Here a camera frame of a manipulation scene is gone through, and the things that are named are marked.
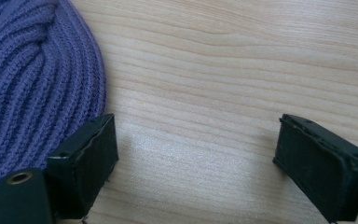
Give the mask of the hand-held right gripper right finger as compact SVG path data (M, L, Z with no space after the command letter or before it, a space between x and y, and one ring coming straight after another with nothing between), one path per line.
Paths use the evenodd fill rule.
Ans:
M284 114L273 162L330 223L358 217L358 147L309 119Z

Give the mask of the purple knitted hat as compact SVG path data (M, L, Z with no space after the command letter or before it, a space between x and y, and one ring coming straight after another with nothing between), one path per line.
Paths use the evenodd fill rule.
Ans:
M106 75L70 0L0 0L0 179L103 114Z

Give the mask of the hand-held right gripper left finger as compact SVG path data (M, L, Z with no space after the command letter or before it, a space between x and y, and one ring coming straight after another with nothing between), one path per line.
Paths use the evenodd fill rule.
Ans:
M45 174L53 211L80 219L93 206L118 161L115 116L84 123L47 156Z

